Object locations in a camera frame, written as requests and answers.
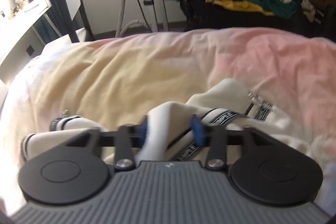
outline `metal bolt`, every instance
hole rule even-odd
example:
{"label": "metal bolt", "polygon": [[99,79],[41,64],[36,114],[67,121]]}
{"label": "metal bolt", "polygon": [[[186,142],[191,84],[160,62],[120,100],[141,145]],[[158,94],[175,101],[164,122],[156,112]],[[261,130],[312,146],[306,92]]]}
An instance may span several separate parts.
{"label": "metal bolt", "polygon": [[220,159],[213,159],[208,161],[208,165],[211,168],[219,168],[224,165],[224,162]]}
{"label": "metal bolt", "polygon": [[117,163],[115,164],[116,167],[119,168],[128,168],[133,164],[133,162],[129,159],[122,159],[122,160],[118,160]]}

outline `desk leg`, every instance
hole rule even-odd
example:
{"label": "desk leg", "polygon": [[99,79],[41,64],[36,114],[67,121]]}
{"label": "desk leg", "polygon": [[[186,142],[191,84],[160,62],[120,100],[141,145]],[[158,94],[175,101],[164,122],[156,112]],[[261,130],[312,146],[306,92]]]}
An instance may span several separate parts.
{"label": "desk leg", "polygon": [[40,36],[40,34],[38,33],[38,31],[36,30],[36,28],[34,26],[31,26],[31,28],[33,29],[33,31],[36,33],[37,37],[39,38],[39,40],[42,42],[43,45],[46,45],[43,38]]}
{"label": "desk leg", "polygon": [[55,24],[51,21],[50,17],[44,13],[43,14],[47,22],[50,24],[50,26],[54,29],[54,31],[57,33],[58,37],[61,37],[62,34],[59,32],[59,30],[56,28]]}

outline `white desk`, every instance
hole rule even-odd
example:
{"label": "white desk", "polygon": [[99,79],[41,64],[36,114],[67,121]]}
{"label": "white desk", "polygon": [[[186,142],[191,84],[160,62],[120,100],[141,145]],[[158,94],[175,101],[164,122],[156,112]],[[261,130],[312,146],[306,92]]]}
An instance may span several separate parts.
{"label": "white desk", "polygon": [[33,26],[42,15],[44,15],[58,36],[62,36],[47,14],[45,14],[50,7],[50,0],[33,0],[31,3],[26,5],[23,10],[19,11],[13,19],[9,20],[5,26],[1,26],[0,64],[18,43],[20,38],[23,37],[23,35],[29,30],[29,28],[32,28],[41,42],[45,44]]}

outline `bedspread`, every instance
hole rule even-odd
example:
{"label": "bedspread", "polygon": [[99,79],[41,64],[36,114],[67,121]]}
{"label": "bedspread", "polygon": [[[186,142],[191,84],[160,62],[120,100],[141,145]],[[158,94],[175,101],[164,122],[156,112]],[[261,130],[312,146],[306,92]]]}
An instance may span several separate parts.
{"label": "bedspread", "polygon": [[[185,103],[224,78],[241,80],[303,126],[325,170],[336,162],[336,44],[267,28],[140,34],[43,52],[15,78],[0,120],[2,158],[21,166],[20,142],[68,109],[109,130],[152,108]],[[8,176],[1,184],[15,184]]]}

